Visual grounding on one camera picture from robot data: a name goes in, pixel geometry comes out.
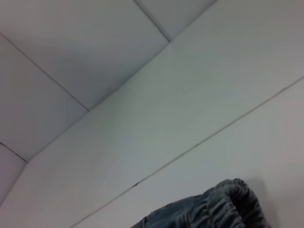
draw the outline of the gathered fabric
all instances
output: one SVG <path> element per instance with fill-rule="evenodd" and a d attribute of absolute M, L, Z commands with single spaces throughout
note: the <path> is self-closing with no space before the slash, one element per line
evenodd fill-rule
<path fill-rule="evenodd" d="M 132 228 L 270 228 L 254 192 L 241 179 L 170 203 Z"/>

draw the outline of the white wall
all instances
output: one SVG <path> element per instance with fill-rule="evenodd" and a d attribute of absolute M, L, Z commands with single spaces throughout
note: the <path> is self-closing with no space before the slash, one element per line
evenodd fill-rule
<path fill-rule="evenodd" d="M 0 204 L 21 174 L 26 163 L 0 144 Z"/>
<path fill-rule="evenodd" d="M 131 227 L 151 211 L 244 179 L 274 228 L 304 227 L 304 81 L 234 123 L 75 228 Z"/>

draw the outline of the white ceiling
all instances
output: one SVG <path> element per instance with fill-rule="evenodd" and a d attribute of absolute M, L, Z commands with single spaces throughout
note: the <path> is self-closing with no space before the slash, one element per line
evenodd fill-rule
<path fill-rule="evenodd" d="M 22 172 L 26 162 L 0 144 L 0 204 Z"/>
<path fill-rule="evenodd" d="M 214 0 L 142 0 L 175 37 Z M 167 44 L 132 0 L 0 0 L 0 142 L 29 160 Z"/>

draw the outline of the blue denim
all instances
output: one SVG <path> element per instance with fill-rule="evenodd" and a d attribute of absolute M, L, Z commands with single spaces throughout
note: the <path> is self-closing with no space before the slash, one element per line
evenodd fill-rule
<path fill-rule="evenodd" d="M 170 203 L 132 228 L 270 228 L 254 192 L 241 179 Z"/>

